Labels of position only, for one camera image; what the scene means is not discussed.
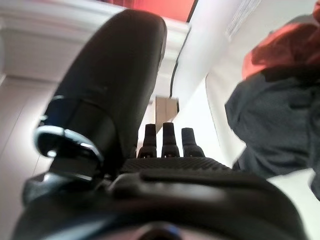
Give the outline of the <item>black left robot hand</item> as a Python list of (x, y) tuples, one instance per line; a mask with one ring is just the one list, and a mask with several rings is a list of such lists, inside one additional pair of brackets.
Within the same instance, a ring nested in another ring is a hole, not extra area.
[(78, 54), (33, 132), (53, 159), (23, 188), (14, 240), (305, 240), (290, 199), (205, 157), (134, 158), (167, 27), (126, 9)]

